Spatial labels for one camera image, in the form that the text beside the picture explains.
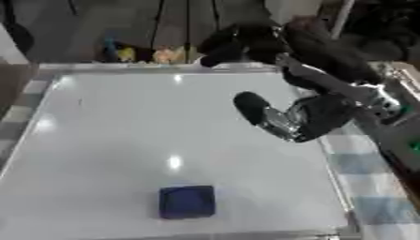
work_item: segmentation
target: robotic arm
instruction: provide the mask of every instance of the robotic arm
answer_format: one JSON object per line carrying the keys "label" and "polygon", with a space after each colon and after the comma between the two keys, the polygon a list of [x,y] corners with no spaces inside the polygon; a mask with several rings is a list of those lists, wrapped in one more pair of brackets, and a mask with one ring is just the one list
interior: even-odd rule
{"label": "robotic arm", "polygon": [[383,124],[403,114],[386,81],[357,52],[334,41],[314,21],[299,20],[283,27],[235,25],[211,36],[199,49],[207,53],[202,65],[239,60],[277,66],[294,86],[314,90],[285,112],[262,97],[245,92],[234,99],[238,111],[254,126],[290,142],[321,137],[365,111]]}

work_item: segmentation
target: floor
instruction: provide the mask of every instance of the floor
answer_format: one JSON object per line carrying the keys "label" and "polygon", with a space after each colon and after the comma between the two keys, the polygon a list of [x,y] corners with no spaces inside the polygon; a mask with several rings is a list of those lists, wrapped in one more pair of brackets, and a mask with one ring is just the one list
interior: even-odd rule
{"label": "floor", "polygon": [[[32,62],[89,62],[104,37],[147,47],[152,36],[158,0],[15,0],[20,24],[36,39],[28,53]],[[191,2],[191,41],[199,44],[215,31],[211,0]],[[166,0],[156,47],[185,42],[186,1]],[[268,18],[261,0],[217,0],[221,24]]]}

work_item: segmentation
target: tripod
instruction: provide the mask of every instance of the tripod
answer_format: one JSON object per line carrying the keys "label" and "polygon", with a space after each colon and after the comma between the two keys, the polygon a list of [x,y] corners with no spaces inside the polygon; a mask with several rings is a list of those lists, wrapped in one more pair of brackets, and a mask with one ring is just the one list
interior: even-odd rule
{"label": "tripod", "polygon": [[[190,17],[191,17],[191,1],[190,0],[185,0],[186,1],[186,41],[184,43],[184,48],[186,50],[186,63],[189,62],[189,52],[190,52],[190,48],[191,48],[191,31],[190,31]],[[220,16],[218,14],[218,5],[216,3],[217,0],[211,0],[212,1],[212,8],[213,8],[213,16],[215,19],[215,25],[216,25],[216,30],[220,29]],[[163,8],[165,6],[166,0],[159,0],[159,6],[158,6],[158,10],[157,10],[157,15],[155,17],[155,27],[153,29],[153,34],[152,34],[152,38],[150,40],[150,48],[153,49],[155,47],[155,39],[156,39],[156,35],[158,33],[158,28],[160,25],[160,20],[162,18],[162,12],[163,12]]]}

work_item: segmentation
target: green light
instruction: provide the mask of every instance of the green light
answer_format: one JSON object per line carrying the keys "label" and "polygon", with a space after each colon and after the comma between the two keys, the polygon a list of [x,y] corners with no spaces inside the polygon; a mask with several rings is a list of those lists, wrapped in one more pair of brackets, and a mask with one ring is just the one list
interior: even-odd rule
{"label": "green light", "polygon": [[410,142],[410,148],[420,154],[420,141]]}

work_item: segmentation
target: table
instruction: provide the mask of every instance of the table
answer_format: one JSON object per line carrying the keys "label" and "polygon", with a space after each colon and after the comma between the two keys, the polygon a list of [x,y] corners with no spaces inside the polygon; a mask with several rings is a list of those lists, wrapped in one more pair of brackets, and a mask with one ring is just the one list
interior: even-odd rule
{"label": "table", "polygon": [[[0,124],[0,158],[8,159],[17,140],[31,118],[51,79],[58,72],[72,69],[108,69],[118,71],[138,68],[137,65],[43,65],[55,73],[44,72],[27,84],[21,97]],[[258,68],[271,72],[274,69],[261,64],[245,68]],[[220,66],[221,71],[243,71],[237,65]],[[354,123],[321,138],[322,146],[354,206],[355,216],[367,240],[413,240],[420,238],[420,219],[407,199],[403,187],[383,161],[376,146]],[[254,235],[254,238],[268,239]]]}
{"label": "table", "polygon": [[[279,140],[233,106],[251,90],[286,108],[296,95],[278,73],[106,68],[34,78],[54,81],[0,181],[2,238],[358,234],[319,144]],[[184,185],[214,186],[217,213],[158,219],[157,191]]]}

